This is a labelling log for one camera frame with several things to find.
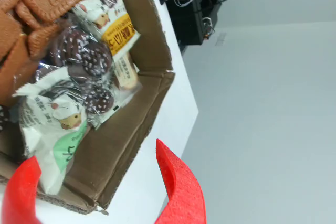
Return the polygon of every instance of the chocolate cookie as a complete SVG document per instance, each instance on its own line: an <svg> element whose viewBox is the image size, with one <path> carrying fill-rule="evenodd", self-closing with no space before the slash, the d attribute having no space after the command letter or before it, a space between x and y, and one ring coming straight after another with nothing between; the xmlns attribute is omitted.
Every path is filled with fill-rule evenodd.
<svg viewBox="0 0 336 224"><path fill-rule="evenodd" d="M95 88L84 101L89 113L106 113L114 104L114 97L107 89Z"/></svg>
<svg viewBox="0 0 336 224"><path fill-rule="evenodd" d="M92 76L106 74L112 66L110 49L103 43L92 42L87 54L83 55L85 71Z"/></svg>
<svg viewBox="0 0 336 224"><path fill-rule="evenodd" d="M6 127L6 124L9 122L9 117L9 109L0 105L0 132Z"/></svg>
<svg viewBox="0 0 336 224"><path fill-rule="evenodd" d="M58 67L82 64L92 77L106 74L112 66L111 51L105 43L97 42L84 31L73 28L65 29L54 41L50 56Z"/></svg>
<svg viewBox="0 0 336 224"><path fill-rule="evenodd" d="M90 79L90 76L86 71L84 71L84 67L82 64L71 64L68 66L68 73L70 77L72 77L78 84L84 84Z"/></svg>

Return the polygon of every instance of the individually wrapped cookie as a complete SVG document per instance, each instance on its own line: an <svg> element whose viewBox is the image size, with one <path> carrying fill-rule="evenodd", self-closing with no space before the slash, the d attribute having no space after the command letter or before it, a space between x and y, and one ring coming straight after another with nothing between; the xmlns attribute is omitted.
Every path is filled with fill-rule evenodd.
<svg viewBox="0 0 336 224"><path fill-rule="evenodd" d="M141 88L137 82L132 89L119 89L109 47L76 24L64 29L51 42L46 60L57 67L68 67L70 78L78 84L85 99L88 121L95 128L125 106Z"/></svg>
<svg viewBox="0 0 336 224"><path fill-rule="evenodd" d="M82 0L72 11L97 40L105 41L117 62L140 37L123 0Z"/></svg>
<svg viewBox="0 0 336 224"><path fill-rule="evenodd" d="M38 82L18 89L25 97L19 108L19 124L25 155L36 156L47 194L58 194L66 168L87 130L81 91L66 67L54 70Z"/></svg>

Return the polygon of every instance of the snack bag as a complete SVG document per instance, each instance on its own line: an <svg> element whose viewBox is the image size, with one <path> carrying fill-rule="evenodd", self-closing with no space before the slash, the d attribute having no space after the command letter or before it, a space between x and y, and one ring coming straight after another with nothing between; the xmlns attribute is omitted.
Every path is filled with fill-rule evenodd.
<svg viewBox="0 0 336 224"><path fill-rule="evenodd" d="M72 11L97 40L105 41L117 62L140 37L123 0L82 0Z"/></svg>
<svg viewBox="0 0 336 224"><path fill-rule="evenodd" d="M56 69L35 84L18 89L26 99L19 108L25 155L36 156L47 194L58 194L69 161L87 131L87 115L79 88L66 67Z"/></svg>

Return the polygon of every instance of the cartoon animal illustration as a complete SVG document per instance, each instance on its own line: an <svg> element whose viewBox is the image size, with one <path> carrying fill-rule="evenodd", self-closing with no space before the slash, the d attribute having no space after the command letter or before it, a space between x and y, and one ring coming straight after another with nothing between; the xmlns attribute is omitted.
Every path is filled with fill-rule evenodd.
<svg viewBox="0 0 336 224"><path fill-rule="evenodd" d="M51 108L54 110L53 117L65 130L76 128L82 123L81 105L66 94L55 99Z"/></svg>
<svg viewBox="0 0 336 224"><path fill-rule="evenodd" d="M110 22L110 17L108 13L100 15L93 23L98 27L98 29L103 28L108 22Z"/></svg>
<svg viewBox="0 0 336 224"><path fill-rule="evenodd" d="M111 21L108 14L109 7L101 0L83 0L79 7L87 13L87 18L92 20L98 29Z"/></svg>

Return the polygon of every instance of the yellow label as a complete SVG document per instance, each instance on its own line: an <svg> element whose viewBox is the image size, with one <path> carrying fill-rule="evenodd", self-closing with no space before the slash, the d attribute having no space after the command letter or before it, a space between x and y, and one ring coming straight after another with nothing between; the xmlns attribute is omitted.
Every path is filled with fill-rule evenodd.
<svg viewBox="0 0 336 224"><path fill-rule="evenodd" d="M134 35L135 29L131 18L128 14L125 14L106 30L101 39L108 43L114 56Z"/></svg>

